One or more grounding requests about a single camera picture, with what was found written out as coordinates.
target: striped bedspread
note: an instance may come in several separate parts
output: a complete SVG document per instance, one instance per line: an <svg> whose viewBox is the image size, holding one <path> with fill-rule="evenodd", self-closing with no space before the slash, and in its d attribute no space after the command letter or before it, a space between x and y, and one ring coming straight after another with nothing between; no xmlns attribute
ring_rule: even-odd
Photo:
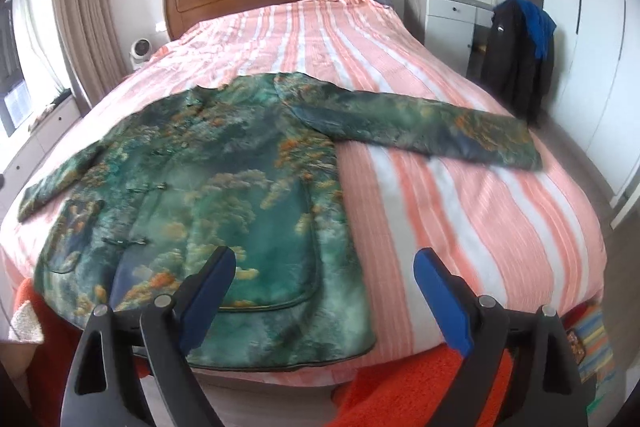
<svg viewBox="0 0 640 427"><path fill-rule="evenodd" d="M196 85L220 86L240 74L277 71L506 113L415 41L393 10L372 0L304 0L200 23L160 49L63 137L33 181L154 100ZM564 313L598 295L606 263L598 220L580 188L541 142L536 145L544 171L532 173L339 144L344 202L378 343L363 357L328 367L233 376L329 385L351 379L358 367L441 343L412 275L421 247L432 247L478 295L511 309L551 303ZM10 209L0 246L14 280L33 272L63 200L22 225L18 201Z"/></svg>

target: blue cloth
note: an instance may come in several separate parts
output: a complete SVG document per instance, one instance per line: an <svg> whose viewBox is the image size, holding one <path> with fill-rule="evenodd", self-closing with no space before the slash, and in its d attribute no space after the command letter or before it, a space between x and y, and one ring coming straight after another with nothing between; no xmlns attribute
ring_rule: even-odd
<svg viewBox="0 0 640 427"><path fill-rule="evenodd" d="M536 58L545 58L548 53L548 44L556 31L556 23L542 9L531 1L516 0L527 22L527 32L536 45Z"/></svg>

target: beige curtain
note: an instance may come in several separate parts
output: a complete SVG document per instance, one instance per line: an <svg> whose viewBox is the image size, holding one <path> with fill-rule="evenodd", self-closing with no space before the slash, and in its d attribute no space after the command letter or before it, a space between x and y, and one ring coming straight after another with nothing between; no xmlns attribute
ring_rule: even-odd
<svg viewBox="0 0 640 427"><path fill-rule="evenodd" d="M94 107L125 75L109 0L53 0L56 23L76 78L81 112Z"/></svg>

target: nightstand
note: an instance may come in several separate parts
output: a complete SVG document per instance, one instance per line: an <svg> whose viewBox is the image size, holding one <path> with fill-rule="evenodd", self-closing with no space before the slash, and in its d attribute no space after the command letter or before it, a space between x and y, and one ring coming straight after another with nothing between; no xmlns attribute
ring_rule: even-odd
<svg viewBox="0 0 640 427"><path fill-rule="evenodd" d="M463 76L476 26L490 28L492 14L491 5L476 0L404 0L404 24L409 32Z"/></svg>
<svg viewBox="0 0 640 427"><path fill-rule="evenodd" d="M4 186L0 187L0 223L34 171L79 118L76 99L70 96L31 134L25 122L3 144L0 172L4 177Z"/></svg>

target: cabinet handle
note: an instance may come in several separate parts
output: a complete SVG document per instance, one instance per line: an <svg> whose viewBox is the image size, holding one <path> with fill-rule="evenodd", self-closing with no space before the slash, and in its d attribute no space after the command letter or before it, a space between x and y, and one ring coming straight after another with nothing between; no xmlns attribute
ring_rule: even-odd
<svg viewBox="0 0 640 427"><path fill-rule="evenodd" d="M625 12L622 20L622 38L620 39L620 53L618 54L618 61L622 59L622 47L625 45L626 34L626 0L625 0Z"/></svg>
<svg viewBox="0 0 640 427"><path fill-rule="evenodd" d="M576 35L580 31L580 18L581 17L582 17L582 0L580 0L580 3L578 4L578 23L575 26L575 34Z"/></svg>

